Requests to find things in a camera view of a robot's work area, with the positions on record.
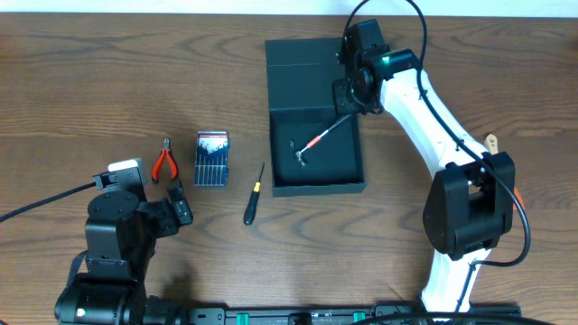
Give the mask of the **small claw hammer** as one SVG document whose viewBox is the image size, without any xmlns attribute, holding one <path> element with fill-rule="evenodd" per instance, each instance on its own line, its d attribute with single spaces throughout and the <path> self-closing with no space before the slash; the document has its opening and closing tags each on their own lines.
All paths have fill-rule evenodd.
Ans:
<svg viewBox="0 0 578 325">
<path fill-rule="evenodd" d="M 330 126 L 328 126 L 322 133 L 320 133 L 319 135 L 316 135 L 312 140 L 310 140 L 303 148 L 301 149 L 296 149 L 294 146 L 294 140 L 290 141 L 290 146 L 292 151 L 294 152 L 294 157 L 296 159 L 296 161 L 298 163 L 300 163 L 302 165 L 302 167 L 307 165 L 306 160 L 303 158 L 303 154 L 306 151 L 309 151 L 310 149 L 312 149 L 317 143 L 319 143 L 321 141 L 321 139 L 323 137 L 325 137 L 326 135 L 328 135 L 330 132 L 332 132 L 334 129 L 336 129 L 337 127 L 339 127 L 340 125 L 344 124 L 345 122 L 347 122 L 349 119 L 351 119 L 352 114 L 349 115 L 345 115 L 345 116 L 341 116 L 340 118 L 338 118 L 335 122 L 333 122 Z"/>
</svg>

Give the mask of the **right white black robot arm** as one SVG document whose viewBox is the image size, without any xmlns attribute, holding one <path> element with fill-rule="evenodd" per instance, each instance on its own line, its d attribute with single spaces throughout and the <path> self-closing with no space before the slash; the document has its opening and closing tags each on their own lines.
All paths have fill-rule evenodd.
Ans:
<svg viewBox="0 0 578 325">
<path fill-rule="evenodd" d="M 431 174 L 423 224 L 434 255 L 420 295 L 424 308 L 470 311 L 481 265 L 512 228 L 512 159 L 491 153 L 468 134 L 433 90 L 416 55 L 391 49 L 376 20 L 345 29 L 338 60 L 346 73 L 333 84 L 338 108 L 389 113 Z"/>
</svg>

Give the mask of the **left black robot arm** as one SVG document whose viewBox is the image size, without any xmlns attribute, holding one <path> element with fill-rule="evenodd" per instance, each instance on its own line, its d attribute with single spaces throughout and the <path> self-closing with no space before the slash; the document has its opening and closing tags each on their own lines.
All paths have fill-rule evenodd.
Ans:
<svg viewBox="0 0 578 325">
<path fill-rule="evenodd" d="M 131 190 L 111 190 L 88 205 L 88 249 L 70 266 L 69 279 L 54 307 L 59 324 L 187 324 L 186 308 L 149 296 L 145 277 L 156 241 L 178 234 L 193 215 L 180 180 L 168 196 L 148 201 Z"/>
</svg>

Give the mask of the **black open gift box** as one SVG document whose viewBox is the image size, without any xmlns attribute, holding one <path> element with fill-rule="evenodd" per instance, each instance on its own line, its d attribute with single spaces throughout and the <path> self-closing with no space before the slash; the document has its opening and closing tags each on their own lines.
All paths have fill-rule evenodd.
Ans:
<svg viewBox="0 0 578 325">
<path fill-rule="evenodd" d="M 344 77 L 338 38 L 265 43 L 275 197 L 361 193 L 366 189 L 359 122 L 353 116 L 304 152 L 338 119 L 332 82 Z"/>
</svg>

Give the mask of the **blue precision screwdriver set case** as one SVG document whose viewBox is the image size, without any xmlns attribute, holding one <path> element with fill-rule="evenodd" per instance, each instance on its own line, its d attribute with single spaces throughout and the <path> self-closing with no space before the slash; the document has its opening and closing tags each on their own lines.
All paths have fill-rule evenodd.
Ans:
<svg viewBox="0 0 578 325">
<path fill-rule="evenodd" d="M 194 185 L 223 188 L 228 178 L 228 131 L 199 131 L 195 154 Z"/>
</svg>

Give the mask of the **black yellow screwdriver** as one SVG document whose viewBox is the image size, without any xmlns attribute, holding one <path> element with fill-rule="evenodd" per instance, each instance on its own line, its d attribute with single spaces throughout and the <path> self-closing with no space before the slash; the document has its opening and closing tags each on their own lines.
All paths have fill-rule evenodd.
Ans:
<svg viewBox="0 0 578 325">
<path fill-rule="evenodd" d="M 260 196 L 260 190 L 261 190 L 261 179 L 262 179 L 262 175 L 265 169 L 265 164 L 262 163 L 262 167 L 261 167 L 261 171 L 259 173 L 259 177 L 253 187 L 253 190 L 251 191 L 248 203 L 247 203 L 247 207 L 244 213 L 244 217 L 243 217 L 243 223 L 246 226 L 250 226 L 253 224 L 255 217 L 256 217 L 256 209 L 257 209 L 257 204 L 259 201 L 259 196 Z"/>
</svg>

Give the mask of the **wooden handled orange scraper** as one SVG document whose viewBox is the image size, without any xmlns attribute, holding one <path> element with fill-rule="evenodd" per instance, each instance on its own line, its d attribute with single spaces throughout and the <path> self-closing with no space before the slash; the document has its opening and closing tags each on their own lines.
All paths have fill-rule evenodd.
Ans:
<svg viewBox="0 0 578 325">
<path fill-rule="evenodd" d="M 496 154 L 499 152 L 498 138 L 494 134 L 487 134 L 483 140 L 484 146 L 488 149 L 491 154 Z M 514 194 L 519 201 L 520 206 L 524 209 L 525 203 L 521 197 L 521 194 L 517 187 L 514 188 Z"/>
</svg>

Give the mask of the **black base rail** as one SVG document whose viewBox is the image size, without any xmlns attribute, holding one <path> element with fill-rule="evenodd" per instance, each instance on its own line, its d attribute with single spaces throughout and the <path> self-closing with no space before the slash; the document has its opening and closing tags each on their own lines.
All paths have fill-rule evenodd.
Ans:
<svg viewBox="0 0 578 325">
<path fill-rule="evenodd" d="M 332 325 L 332 324 L 537 324 L 514 307 L 476 308 L 466 313 L 420 311 L 410 305 L 377 305 L 369 309 L 225 310 L 171 307 L 167 312 L 149 311 L 145 325 Z"/>
</svg>

